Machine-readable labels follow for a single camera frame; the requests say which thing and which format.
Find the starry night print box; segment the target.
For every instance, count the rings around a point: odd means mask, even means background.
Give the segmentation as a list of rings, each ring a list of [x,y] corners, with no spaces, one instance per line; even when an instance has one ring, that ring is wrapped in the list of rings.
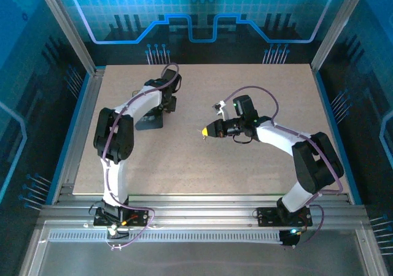
[[[137,131],[160,129],[163,127],[163,107],[159,105],[149,110],[135,124]]]

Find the black controller box green light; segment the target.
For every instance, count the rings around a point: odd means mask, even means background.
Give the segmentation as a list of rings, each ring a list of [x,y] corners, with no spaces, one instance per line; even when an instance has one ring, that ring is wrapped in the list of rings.
[[[301,235],[302,232],[297,229],[282,230],[279,232],[279,241],[282,246],[295,247],[299,243]]]

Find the aluminium frame rail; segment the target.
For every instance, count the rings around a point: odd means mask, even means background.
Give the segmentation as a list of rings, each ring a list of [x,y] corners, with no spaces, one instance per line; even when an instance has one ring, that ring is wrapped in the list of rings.
[[[131,195],[133,207],[155,210],[153,226],[162,229],[255,229],[257,207],[274,207],[278,195]],[[39,224],[91,224],[89,210],[97,196],[62,194],[54,205],[43,206]],[[325,195],[311,207],[313,224],[322,223],[326,230],[360,229],[369,226],[363,205],[353,205],[346,194]]]

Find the aluminium side rail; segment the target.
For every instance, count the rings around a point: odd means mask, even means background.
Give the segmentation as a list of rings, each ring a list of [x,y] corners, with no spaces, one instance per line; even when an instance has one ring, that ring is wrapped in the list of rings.
[[[95,75],[86,75],[52,178],[45,202],[47,205],[56,204],[61,189],[65,184],[70,183],[73,185],[75,183],[91,119],[103,81],[104,71],[104,67],[99,67]]]

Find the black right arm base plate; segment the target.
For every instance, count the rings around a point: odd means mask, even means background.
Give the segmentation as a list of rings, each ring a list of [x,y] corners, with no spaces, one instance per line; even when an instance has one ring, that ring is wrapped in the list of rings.
[[[258,207],[252,212],[259,227],[305,227],[312,226],[311,212],[304,207],[289,215],[284,220],[279,216],[276,207]]]

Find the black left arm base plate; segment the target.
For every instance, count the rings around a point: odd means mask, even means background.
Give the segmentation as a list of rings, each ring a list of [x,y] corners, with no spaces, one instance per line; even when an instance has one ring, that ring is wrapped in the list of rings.
[[[148,223],[149,212],[147,210],[131,210],[115,207],[98,207],[93,217],[94,226],[146,226]]]

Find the aluminium frame post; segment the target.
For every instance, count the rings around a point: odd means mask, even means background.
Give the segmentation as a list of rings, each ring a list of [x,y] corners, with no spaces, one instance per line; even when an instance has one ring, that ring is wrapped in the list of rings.
[[[44,0],[56,18],[71,47],[90,76],[95,76],[96,66],[61,0]]]
[[[322,67],[332,47],[337,41],[344,27],[347,25],[354,9],[360,0],[344,0],[333,20],[326,36],[324,37],[315,57],[311,62],[311,70],[315,74]]]

